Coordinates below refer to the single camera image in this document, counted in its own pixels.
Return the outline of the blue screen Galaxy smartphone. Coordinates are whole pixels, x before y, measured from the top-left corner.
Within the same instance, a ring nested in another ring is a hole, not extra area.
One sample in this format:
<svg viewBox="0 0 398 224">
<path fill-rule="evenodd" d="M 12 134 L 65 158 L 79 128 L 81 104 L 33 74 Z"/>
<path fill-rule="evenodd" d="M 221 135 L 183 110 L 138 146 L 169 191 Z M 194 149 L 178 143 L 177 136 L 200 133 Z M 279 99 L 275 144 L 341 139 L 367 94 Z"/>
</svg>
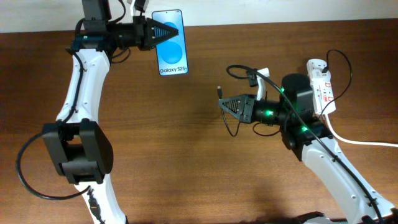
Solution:
<svg viewBox="0 0 398 224">
<path fill-rule="evenodd" d="M 182 11 L 154 11 L 152 18 L 178 30 L 177 36 L 156 46 L 159 74 L 163 77 L 187 74 L 189 68 Z"/>
</svg>

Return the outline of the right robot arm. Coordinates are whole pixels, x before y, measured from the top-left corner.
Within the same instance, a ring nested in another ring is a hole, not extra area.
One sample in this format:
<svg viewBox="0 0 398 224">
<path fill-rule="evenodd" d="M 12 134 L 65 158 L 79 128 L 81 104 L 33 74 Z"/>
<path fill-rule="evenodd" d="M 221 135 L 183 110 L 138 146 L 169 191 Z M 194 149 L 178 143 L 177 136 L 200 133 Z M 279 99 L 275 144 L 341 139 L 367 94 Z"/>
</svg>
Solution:
<svg viewBox="0 0 398 224">
<path fill-rule="evenodd" d="M 219 107 L 240 123 L 278 125 L 282 141 L 328 189 L 348 223 L 397 223 L 397 207 L 380 195 L 346 158 L 331 131 L 313 114 L 313 88 L 293 73 L 277 86 L 278 101 L 242 94 L 220 97 Z"/>
</svg>

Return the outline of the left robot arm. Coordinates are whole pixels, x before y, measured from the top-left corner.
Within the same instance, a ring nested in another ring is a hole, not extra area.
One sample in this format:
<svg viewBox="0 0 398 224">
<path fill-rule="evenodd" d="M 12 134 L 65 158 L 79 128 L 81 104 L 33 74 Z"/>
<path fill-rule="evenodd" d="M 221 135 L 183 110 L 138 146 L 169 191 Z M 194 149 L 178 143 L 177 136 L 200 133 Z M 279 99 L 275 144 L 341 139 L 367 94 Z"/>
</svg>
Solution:
<svg viewBox="0 0 398 224">
<path fill-rule="evenodd" d="M 84 17 L 67 50 L 73 57 L 67 97 L 54 123 L 43 126 L 55 170 L 84 198 L 95 223 L 127 223 L 111 183 L 113 148 L 99 120 L 104 80 L 116 49 L 150 50 L 178 36 L 178 29 L 143 15 L 112 20 L 108 1 L 83 1 Z"/>
</svg>

